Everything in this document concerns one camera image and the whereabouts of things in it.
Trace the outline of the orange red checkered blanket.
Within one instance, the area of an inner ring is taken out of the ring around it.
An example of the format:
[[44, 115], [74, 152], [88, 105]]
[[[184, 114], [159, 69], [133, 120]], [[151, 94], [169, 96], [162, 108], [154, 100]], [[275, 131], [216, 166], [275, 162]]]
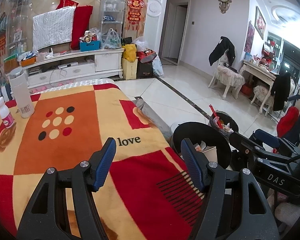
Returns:
[[114, 84], [32, 96], [34, 113], [0, 117], [0, 224], [12, 235], [44, 172], [66, 170], [101, 149], [117, 149], [105, 184], [94, 193], [110, 239], [188, 239], [202, 199], [186, 166], [160, 130]]

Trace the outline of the white dining table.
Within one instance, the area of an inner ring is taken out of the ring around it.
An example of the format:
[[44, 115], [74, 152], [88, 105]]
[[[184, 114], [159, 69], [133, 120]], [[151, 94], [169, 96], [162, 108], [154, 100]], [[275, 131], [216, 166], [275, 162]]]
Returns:
[[243, 60], [243, 65], [239, 70], [239, 74], [243, 75], [244, 72], [259, 78], [264, 83], [268, 84], [270, 89], [272, 89], [276, 76], [271, 74], [271, 72], [264, 70], [263, 68], [250, 63], [249, 61]]

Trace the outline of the white TV cabinet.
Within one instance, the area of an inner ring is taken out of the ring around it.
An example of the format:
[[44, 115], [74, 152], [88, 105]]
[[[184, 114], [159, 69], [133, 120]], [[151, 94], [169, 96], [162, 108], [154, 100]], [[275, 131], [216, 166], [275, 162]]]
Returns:
[[69, 80], [123, 77], [123, 49], [74, 50], [24, 67], [29, 88]]

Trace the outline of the black shopping bag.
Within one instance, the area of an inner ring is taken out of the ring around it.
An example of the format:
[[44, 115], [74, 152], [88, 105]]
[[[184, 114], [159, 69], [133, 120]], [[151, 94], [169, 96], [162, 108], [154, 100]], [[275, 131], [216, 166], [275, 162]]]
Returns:
[[138, 62], [137, 71], [136, 71], [136, 78], [143, 79], [143, 78], [151, 78], [153, 77], [153, 67], [151, 62], [141, 63]]

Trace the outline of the small white pink bottle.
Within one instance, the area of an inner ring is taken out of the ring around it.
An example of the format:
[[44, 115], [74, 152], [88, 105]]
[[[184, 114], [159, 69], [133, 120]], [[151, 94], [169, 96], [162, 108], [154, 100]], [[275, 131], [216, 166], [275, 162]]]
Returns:
[[0, 117], [2, 119], [2, 123], [6, 128], [12, 127], [15, 123], [15, 120], [9, 108], [5, 104], [4, 98], [2, 96], [0, 97]]

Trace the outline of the yellow bag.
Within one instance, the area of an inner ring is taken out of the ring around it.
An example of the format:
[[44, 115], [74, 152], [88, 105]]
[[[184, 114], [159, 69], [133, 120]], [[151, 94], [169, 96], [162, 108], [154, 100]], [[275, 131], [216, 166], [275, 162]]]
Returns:
[[123, 53], [122, 53], [122, 57], [129, 61], [129, 62], [134, 62], [137, 58], [136, 52], [137, 52], [137, 47], [135, 44], [131, 43], [131, 44], [125, 44], [124, 46], [122, 46], [122, 48], [124, 49]]

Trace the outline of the white chair with black coat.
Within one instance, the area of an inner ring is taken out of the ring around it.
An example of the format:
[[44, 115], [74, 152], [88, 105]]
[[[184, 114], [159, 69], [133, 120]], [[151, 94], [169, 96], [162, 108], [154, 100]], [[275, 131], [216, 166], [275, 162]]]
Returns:
[[225, 89], [222, 98], [225, 99], [230, 88], [233, 90], [233, 97], [238, 99], [239, 91], [245, 84], [245, 79], [239, 71], [232, 67], [236, 59], [236, 49], [233, 43], [225, 36], [220, 37], [220, 41], [209, 55], [209, 64], [212, 67], [214, 63], [217, 63], [216, 70], [208, 85], [215, 86], [219, 81], [222, 85], [225, 85]]

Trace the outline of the tall white cup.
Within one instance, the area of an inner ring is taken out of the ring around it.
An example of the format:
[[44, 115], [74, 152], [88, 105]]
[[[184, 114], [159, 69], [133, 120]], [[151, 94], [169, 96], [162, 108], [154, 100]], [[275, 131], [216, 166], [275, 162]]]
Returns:
[[9, 73], [8, 78], [21, 117], [27, 119], [34, 113], [34, 106], [27, 87], [27, 74], [22, 67], [17, 67]]

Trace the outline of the blue storage basket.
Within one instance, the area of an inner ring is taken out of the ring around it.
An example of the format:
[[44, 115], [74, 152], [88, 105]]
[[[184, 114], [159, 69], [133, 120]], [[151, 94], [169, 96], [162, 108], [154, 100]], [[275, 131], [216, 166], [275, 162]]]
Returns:
[[81, 52], [99, 50], [100, 49], [100, 41], [91, 41], [90, 43], [80, 42], [79, 46], [80, 46]]

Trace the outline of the white plastic bag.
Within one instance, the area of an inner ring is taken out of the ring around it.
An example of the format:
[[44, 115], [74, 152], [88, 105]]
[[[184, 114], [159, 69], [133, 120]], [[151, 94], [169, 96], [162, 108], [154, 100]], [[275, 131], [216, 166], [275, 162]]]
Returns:
[[121, 48], [121, 38], [114, 29], [110, 28], [107, 32], [106, 39], [103, 42], [102, 49], [119, 48]]

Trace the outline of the covered television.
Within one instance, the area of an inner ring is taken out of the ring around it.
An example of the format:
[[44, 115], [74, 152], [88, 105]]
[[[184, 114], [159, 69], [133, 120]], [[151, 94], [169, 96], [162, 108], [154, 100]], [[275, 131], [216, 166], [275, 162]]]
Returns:
[[34, 16], [33, 50], [71, 42], [75, 10], [76, 7], [63, 7]]

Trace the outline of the red pillow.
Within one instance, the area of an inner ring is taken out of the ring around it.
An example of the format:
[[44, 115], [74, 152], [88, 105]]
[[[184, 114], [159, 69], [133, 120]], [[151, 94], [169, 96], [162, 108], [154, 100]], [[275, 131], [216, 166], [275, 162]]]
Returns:
[[74, 21], [72, 26], [72, 40], [70, 48], [79, 49], [79, 38], [82, 37], [86, 30], [89, 29], [89, 21], [93, 12], [93, 6], [77, 6], [74, 11]]

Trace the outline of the red chinese knot decoration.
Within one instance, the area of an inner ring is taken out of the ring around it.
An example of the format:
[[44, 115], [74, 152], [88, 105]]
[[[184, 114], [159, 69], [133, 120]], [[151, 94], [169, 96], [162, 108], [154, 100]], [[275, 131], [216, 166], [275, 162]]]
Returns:
[[127, 30], [138, 30], [141, 21], [141, 11], [145, 6], [144, 0], [128, 0], [127, 1]]

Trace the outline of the framed wall picture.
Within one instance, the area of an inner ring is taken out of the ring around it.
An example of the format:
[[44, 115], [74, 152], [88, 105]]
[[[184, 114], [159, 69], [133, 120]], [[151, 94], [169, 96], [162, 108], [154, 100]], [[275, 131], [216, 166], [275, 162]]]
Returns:
[[256, 6], [255, 12], [255, 29], [257, 30], [258, 34], [262, 39], [264, 39], [264, 33], [266, 30], [266, 22], [263, 18], [262, 12], [260, 11], [259, 7]]

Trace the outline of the wall clock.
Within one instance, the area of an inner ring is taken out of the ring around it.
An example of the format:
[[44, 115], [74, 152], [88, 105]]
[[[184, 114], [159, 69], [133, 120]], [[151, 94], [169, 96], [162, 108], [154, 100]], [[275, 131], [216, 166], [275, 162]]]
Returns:
[[225, 14], [232, 3], [232, 0], [218, 0], [219, 1], [219, 9], [222, 14]]

